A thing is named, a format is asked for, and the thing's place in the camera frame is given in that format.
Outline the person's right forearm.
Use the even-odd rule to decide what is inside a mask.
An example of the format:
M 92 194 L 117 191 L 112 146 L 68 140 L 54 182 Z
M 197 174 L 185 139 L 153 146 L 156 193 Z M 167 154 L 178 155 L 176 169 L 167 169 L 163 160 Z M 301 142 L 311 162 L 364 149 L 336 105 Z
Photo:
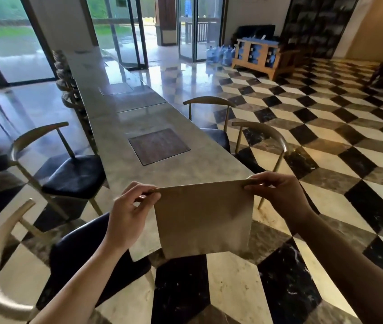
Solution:
M 307 243 L 363 324 L 383 324 L 383 270 L 313 212 L 286 223 Z

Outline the brown paper bag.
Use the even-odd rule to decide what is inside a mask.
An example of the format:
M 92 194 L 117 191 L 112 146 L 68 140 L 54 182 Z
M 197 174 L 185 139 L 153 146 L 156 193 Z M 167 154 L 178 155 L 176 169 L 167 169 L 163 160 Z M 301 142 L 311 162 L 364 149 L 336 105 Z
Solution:
M 153 189 L 162 252 L 166 259 L 248 250 L 255 179 Z

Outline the wooden bench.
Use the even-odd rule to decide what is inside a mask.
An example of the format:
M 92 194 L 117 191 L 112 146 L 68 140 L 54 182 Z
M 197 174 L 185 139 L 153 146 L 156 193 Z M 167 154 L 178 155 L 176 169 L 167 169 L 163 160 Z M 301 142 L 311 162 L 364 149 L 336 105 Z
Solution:
M 236 66 L 240 66 L 249 70 L 254 70 L 263 74 L 267 74 L 270 81 L 274 81 L 278 76 L 282 74 L 292 74 L 295 70 L 297 56 L 299 55 L 299 50 L 285 50 L 284 47 L 278 46 L 275 62 L 273 68 L 268 68 L 265 66 L 266 56 L 268 54 L 269 45 L 264 42 L 257 41 L 255 38 L 245 38 L 245 39 L 237 39 L 237 43 L 235 45 L 236 54 L 234 59 L 232 60 L 231 67 L 234 69 Z M 244 42 L 244 51 L 242 55 L 242 59 L 238 59 L 239 52 L 239 42 Z M 251 44 L 261 44 L 262 50 L 260 52 L 260 57 L 258 59 L 257 64 L 253 64 L 248 62 L 249 52 L 251 48 Z

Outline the glass sliding door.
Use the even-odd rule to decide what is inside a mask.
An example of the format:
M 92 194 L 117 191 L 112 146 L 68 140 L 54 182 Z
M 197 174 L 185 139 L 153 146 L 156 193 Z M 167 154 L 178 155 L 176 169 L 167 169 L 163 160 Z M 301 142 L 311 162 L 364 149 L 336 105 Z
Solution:
M 128 70 L 146 70 L 149 62 L 140 0 L 86 0 L 102 53 Z

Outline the glass double door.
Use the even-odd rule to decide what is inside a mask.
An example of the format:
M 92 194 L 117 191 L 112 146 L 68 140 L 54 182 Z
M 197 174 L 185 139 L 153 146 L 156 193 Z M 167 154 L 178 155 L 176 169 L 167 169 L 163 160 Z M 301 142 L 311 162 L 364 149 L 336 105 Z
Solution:
M 175 0 L 179 59 L 206 62 L 206 50 L 222 45 L 228 0 Z

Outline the person's left hand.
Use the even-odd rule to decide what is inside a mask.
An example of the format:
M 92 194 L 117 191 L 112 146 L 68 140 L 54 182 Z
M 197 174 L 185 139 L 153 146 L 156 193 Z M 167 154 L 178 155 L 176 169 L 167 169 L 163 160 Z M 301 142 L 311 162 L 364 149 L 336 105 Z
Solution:
M 154 192 L 157 187 L 132 181 L 122 194 L 114 200 L 109 214 L 105 245 L 116 254 L 123 254 L 140 237 L 147 217 L 134 215 L 135 199 Z

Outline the black display shelf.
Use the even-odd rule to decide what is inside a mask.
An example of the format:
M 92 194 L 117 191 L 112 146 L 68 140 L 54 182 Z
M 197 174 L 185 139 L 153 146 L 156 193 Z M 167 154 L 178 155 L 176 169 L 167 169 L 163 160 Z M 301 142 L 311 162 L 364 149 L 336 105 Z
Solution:
M 291 0 L 280 41 L 331 59 L 358 0 Z

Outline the large glass window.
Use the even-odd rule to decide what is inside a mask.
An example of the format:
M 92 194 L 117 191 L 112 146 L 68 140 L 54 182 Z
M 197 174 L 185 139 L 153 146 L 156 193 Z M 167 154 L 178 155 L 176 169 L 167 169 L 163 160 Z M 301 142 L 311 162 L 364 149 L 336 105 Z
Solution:
M 53 56 L 30 0 L 0 0 L 0 88 L 55 79 Z

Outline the row of wooden chairs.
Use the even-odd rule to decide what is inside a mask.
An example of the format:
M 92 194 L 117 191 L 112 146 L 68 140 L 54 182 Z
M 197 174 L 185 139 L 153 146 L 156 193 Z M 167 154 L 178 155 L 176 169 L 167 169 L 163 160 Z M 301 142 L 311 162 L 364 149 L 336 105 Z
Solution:
M 63 92 L 61 97 L 65 107 L 73 109 L 81 124 L 81 127 L 86 135 L 86 138 L 90 144 L 90 147 L 94 154 L 98 154 L 95 139 L 92 133 L 90 122 L 81 99 L 80 92 L 77 87 L 77 83 L 72 76 L 68 61 L 61 50 L 52 51 L 54 58 L 54 66 L 58 80 L 56 81 L 57 88 Z

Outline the wooden chair with black seat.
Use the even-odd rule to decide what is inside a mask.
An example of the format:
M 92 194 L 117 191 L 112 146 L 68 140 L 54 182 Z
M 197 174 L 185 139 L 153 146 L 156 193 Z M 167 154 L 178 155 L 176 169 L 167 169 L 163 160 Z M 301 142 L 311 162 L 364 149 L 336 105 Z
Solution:
M 32 234 L 39 236 L 42 241 L 50 243 L 50 239 L 46 234 L 40 232 L 23 218 L 25 213 L 34 205 L 35 202 L 32 199 L 27 200 L 4 223 L 0 224 L 0 263 L 8 237 L 16 223 L 21 223 Z M 108 220 L 109 213 L 103 214 L 82 225 L 80 228 L 73 230 L 53 245 L 49 254 L 49 265 L 54 278 L 54 295 L 59 292 L 97 250 L 105 236 Z M 147 276 L 150 282 L 154 281 L 150 260 L 144 257 L 134 262 L 129 251 L 126 251 L 115 266 L 96 306 L 102 304 L 142 276 Z M 0 287 L 1 316 L 16 321 L 31 321 L 38 312 L 39 310 L 35 305 L 20 304 L 12 300 L 3 293 Z
M 10 166 L 16 166 L 28 184 L 37 190 L 51 207 L 66 221 L 70 220 L 67 213 L 54 200 L 56 197 L 81 199 L 89 201 L 98 216 L 103 212 L 97 204 L 96 196 L 106 182 L 101 158 L 98 155 L 75 155 L 66 141 L 60 128 L 68 126 L 68 122 L 44 125 L 27 131 L 19 136 L 11 145 L 8 153 Z M 69 158 L 44 183 L 40 184 L 27 169 L 18 161 L 18 154 L 33 142 L 46 134 L 56 131 L 63 142 Z
M 217 142 L 228 153 L 231 153 L 230 141 L 227 135 L 227 127 L 228 127 L 228 121 L 230 116 L 230 110 L 232 107 L 235 106 L 235 104 L 229 100 L 223 99 L 221 97 L 215 97 L 215 96 L 201 96 L 201 97 L 195 97 L 195 98 L 186 100 L 183 102 L 183 105 L 189 106 L 188 118 L 190 121 L 192 121 L 192 105 L 193 104 L 225 105 L 227 107 L 223 130 L 210 129 L 210 128 L 200 128 L 200 130 L 206 133 L 212 140 Z
M 237 137 L 237 143 L 236 143 L 236 149 L 235 153 L 231 153 L 231 155 L 238 160 L 240 163 L 242 163 L 244 166 L 246 166 L 248 169 L 256 169 L 258 166 L 245 159 L 244 157 L 241 157 L 241 155 L 238 153 L 240 144 L 241 144 L 241 138 L 243 135 L 243 128 L 246 128 L 248 130 L 253 130 L 258 132 L 259 134 L 263 135 L 266 139 L 271 139 L 274 141 L 279 149 L 280 149 L 280 155 L 277 159 L 277 162 L 274 166 L 274 169 L 270 172 L 276 172 L 278 173 L 278 170 L 280 168 L 280 165 L 282 163 L 282 160 L 284 159 L 284 156 L 288 155 L 290 153 L 290 149 L 288 147 L 288 144 L 285 140 L 285 138 L 282 136 L 280 132 L 275 130 L 273 127 L 262 124 L 262 123 L 256 123 L 256 122 L 250 122 L 250 121 L 235 121 L 232 122 L 232 126 L 238 126 L 240 128 L 238 137 Z M 247 179 L 241 179 L 241 180 L 235 180 L 236 184 L 239 186 L 246 186 L 249 184 L 248 178 Z M 263 204 L 265 199 L 261 198 L 259 207 L 260 208 Z

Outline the black sofa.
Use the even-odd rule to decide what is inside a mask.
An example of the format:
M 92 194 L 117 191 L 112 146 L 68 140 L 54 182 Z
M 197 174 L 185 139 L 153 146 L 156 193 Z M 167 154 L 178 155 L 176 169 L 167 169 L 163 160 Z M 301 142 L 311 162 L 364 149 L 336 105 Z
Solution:
M 234 36 L 239 39 L 255 38 L 271 41 L 275 33 L 275 25 L 243 25 L 239 26 Z

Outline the stack of blue water bottles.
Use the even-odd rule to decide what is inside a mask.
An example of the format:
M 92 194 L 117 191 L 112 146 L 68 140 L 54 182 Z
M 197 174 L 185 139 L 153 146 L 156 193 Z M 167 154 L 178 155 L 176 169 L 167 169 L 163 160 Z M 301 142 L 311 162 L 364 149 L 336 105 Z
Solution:
M 269 45 L 268 47 L 268 54 L 266 56 L 266 62 L 265 66 L 268 68 L 273 68 L 274 62 L 275 62 L 275 57 L 277 53 L 277 49 L 279 46 L 279 42 L 277 41 L 272 41 L 272 40 L 257 40 L 259 42 L 264 42 Z M 238 59 L 242 59 L 243 51 L 244 51 L 244 42 L 239 42 L 239 52 L 238 52 Z M 260 57 L 260 52 L 262 50 L 262 45 L 261 44 L 251 44 L 250 52 L 249 52 L 249 57 L 248 57 L 248 62 L 257 64 L 258 59 Z

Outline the person's right hand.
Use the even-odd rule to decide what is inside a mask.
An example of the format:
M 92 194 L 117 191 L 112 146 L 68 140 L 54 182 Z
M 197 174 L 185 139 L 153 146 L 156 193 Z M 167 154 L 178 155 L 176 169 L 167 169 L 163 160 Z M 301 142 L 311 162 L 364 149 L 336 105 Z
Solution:
M 249 185 L 273 184 L 273 200 L 269 202 L 294 232 L 300 233 L 315 215 L 295 176 L 265 171 L 252 175 L 248 181 Z

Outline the person's left forearm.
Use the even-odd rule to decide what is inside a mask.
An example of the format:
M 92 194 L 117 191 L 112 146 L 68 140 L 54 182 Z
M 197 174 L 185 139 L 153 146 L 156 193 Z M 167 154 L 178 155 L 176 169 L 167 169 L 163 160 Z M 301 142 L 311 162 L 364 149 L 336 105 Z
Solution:
M 124 241 L 103 241 L 29 324 L 86 324 L 114 267 L 129 246 Z

